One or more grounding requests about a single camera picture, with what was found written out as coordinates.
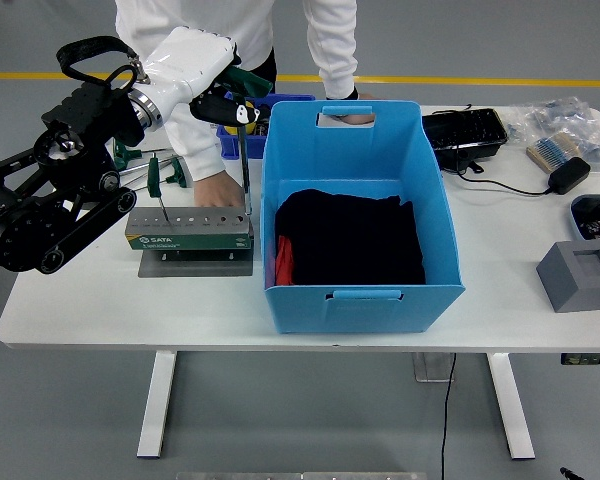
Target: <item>human hand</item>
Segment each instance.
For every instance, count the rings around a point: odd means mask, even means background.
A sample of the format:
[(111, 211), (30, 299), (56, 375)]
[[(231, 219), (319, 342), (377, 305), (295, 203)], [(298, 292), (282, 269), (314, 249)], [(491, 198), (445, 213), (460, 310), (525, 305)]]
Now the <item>human hand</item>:
[(193, 182), (196, 207), (242, 207), (244, 190), (226, 171)]
[[(377, 97), (374, 97), (373, 95), (369, 94), (369, 93), (361, 93), (358, 95), (358, 100), (380, 100)], [(349, 125), (364, 125), (366, 123), (373, 123), (376, 119), (376, 114), (375, 113), (370, 113), (370, 114), (351, 114), (351, 115), (344, 115), (343, 117), (340, 118), (340, 120), (342, 120), (345, 123), (348, 123)]]

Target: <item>white robotic hand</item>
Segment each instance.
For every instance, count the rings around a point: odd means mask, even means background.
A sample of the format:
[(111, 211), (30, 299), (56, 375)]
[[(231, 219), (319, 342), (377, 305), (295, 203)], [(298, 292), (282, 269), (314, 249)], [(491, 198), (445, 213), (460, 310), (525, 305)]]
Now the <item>white robotic hand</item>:
[(175, 28), (149, 55), (129, 92), (143, 127), (160, 128), (177, 104), (204, 93), (235, 58), (235, 42), (230, 38)]

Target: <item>gray block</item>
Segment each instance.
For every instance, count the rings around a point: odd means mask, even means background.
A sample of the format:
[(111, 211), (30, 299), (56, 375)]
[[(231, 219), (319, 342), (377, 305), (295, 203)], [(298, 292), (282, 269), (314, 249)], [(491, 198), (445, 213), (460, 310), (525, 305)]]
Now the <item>gray block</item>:
[(600, 310), (600, 239), (555, 243), (536, 270), (556, 312)]

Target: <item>table leg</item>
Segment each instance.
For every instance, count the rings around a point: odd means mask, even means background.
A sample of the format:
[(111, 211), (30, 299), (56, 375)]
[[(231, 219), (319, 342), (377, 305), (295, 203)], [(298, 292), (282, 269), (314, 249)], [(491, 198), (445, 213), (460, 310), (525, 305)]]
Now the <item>table leg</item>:
[(491, 378), (496, 390), (504, 431), (512, 459), (536, 458), (524, 418), (518, 387), (508, 353), (488, 353)]
[(137, 456), (140, 458), (160, 458), (177, 353), (170, 350), (156, 352), (138, 445)]

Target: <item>white sweater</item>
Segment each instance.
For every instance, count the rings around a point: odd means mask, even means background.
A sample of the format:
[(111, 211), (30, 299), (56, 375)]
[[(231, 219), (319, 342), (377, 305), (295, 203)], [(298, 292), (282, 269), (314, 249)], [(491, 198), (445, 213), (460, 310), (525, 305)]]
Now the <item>white sweater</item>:
[[(141, 60), (171, 31), (186, 25), (235, 40), (241, 68), (260, 66), (271, 53), (271, 10), (275, 0), (116, 0), (116, 30)], [(353, 92), (357, 61), (355, 0), (303, 0), (309, 23), (307, 42), (329, 98)], [(209, 125), (178, 105), (165, 129), (174, 150), (184, 157), (194, 180), (224, 170), (216, 138)]]

